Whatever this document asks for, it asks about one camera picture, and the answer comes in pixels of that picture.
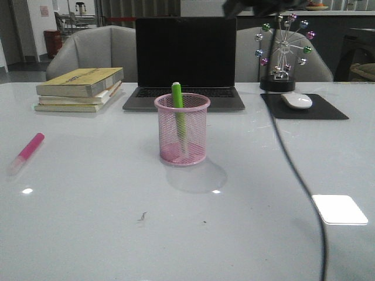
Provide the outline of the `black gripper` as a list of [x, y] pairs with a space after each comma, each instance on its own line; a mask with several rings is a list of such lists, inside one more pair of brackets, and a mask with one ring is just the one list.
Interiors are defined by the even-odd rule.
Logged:
[[264, 17], [304, 8], [308, 3], [309, 1], [304, 0], [228, 0], [222, 5], [222, 10], [227, 19], [235, 18], [246, 8], [252, 8], [255, 17]]

